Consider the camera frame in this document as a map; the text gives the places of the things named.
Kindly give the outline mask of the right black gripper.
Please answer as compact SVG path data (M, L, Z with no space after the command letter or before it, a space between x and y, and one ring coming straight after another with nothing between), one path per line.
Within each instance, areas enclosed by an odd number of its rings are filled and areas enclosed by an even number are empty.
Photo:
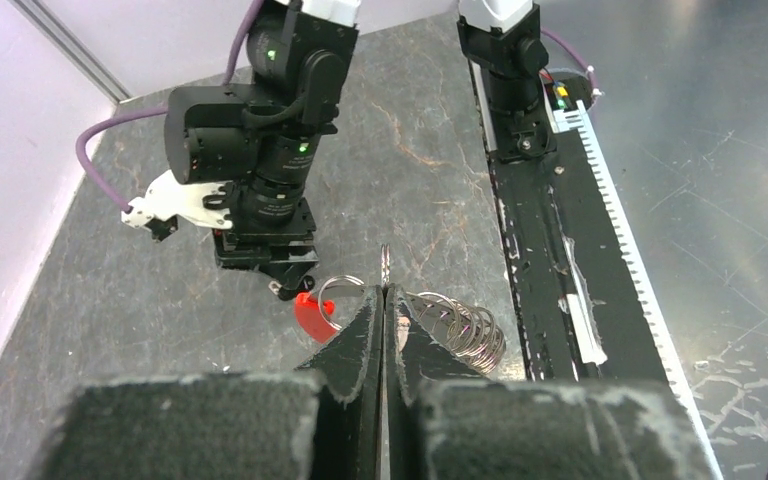
M215 261L222 269L264 274L276 285L313 285L310 271L319 262L315 231L310 206L302 198L284 225L262 226L245 220L228 230L214 229Z

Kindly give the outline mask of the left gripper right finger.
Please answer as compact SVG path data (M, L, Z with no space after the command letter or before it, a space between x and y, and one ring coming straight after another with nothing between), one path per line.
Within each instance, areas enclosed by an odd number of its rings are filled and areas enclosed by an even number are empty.
M692 422L657 382L493 381L385 297L389 470L395 479L714 479Z

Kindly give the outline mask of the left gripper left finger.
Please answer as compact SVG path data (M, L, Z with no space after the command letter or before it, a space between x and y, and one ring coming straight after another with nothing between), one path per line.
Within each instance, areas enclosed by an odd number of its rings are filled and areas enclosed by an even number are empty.
M376 479L380 287L295 369L119 377L78 388L31 479Z

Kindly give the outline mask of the key with black head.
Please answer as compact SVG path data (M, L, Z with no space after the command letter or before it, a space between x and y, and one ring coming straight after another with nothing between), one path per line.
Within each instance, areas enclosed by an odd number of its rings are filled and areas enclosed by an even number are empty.
M316 285L316 280L311 275L305 275L295 287L285 287L276 280L268 283L268 289L281 301L290 301L300 293L310 293Z

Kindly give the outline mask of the keyring loop with red tag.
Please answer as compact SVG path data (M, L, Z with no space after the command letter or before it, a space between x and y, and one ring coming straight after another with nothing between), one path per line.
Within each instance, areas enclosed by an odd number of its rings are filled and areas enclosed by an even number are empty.
M335 297L357 297L363 288L364 282L359 278L338 275L312 292L298 294L294 300L297 323L311 338L327 343L341 329L332 321L335 306L328 292L332 291ZM441 330L441 345L469 367L488 374L502 361L505 336L486 308L433 291L409 293L407 298L421 326L429 333Z

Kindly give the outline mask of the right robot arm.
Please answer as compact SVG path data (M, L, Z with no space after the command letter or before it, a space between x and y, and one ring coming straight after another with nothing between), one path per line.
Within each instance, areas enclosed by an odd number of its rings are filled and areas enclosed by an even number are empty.
M316 225L304 190L321 139L337 131L358 10L355 1L264 1L233 47L248 57L250 82L171 92L170 193L151 221L157 236L184 218L212 230L219 267L262 273L282 297L312 289ZM540 26L531 1L458 5L458 39L478 70L487 143L503 162L554 148Z

